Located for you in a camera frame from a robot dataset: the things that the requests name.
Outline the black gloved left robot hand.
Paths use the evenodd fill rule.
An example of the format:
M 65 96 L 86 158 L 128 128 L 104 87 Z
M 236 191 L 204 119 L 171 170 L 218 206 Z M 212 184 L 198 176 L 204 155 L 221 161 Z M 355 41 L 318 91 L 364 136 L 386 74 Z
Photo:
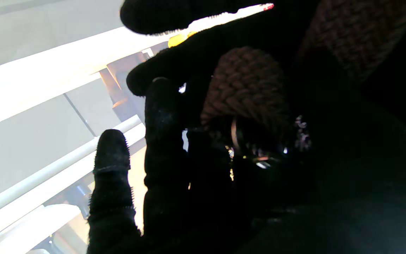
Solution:
M 406 124 L 406 0 L 272 0 L 274 7 L 197 32 L 129 72 L 143 96 L 156 77 L 210 76 L 232 48 L 264 50 L 285 73 L 310 51 L 328 50 L 367 98 Z

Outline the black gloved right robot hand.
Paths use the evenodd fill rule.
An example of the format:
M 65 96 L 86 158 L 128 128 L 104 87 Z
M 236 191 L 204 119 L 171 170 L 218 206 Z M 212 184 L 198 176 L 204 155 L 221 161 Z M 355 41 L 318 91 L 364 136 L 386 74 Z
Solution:
M 144 233 L 134 222 L 124 135 L 100 136 L 89 254 L 406 254 L 403 162 L 360 166 L 289 156 L 272 169 L 235 160 L 202 131 L 183 148 L 182 95 L 166 78 L 146 91 Z

